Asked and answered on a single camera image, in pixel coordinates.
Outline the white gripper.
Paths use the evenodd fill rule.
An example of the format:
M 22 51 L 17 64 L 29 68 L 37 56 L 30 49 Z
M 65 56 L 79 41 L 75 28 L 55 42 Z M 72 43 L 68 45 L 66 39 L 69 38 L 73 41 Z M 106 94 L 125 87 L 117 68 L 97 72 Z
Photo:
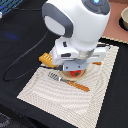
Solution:
M 102 62 L 110 46 L 104 43 L 98 43 L 91 51 L 79 51 L 68 38 L 59 38 L 55 40 L 52 49 L 52 64 L 58 65 L 61 71 L 85 70 L 89 63 Z

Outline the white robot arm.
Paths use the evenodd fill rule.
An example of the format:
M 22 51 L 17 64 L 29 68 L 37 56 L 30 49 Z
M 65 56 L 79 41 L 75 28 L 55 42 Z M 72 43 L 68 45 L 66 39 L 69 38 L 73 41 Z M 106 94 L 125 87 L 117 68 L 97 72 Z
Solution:
M 98 45 L 109 20 L 108 0 L 47 0 L 42 17 L 47 28 L 60 36 L 52 49 L 55 70 L 85 70 L 101 62 L 109 46 Z

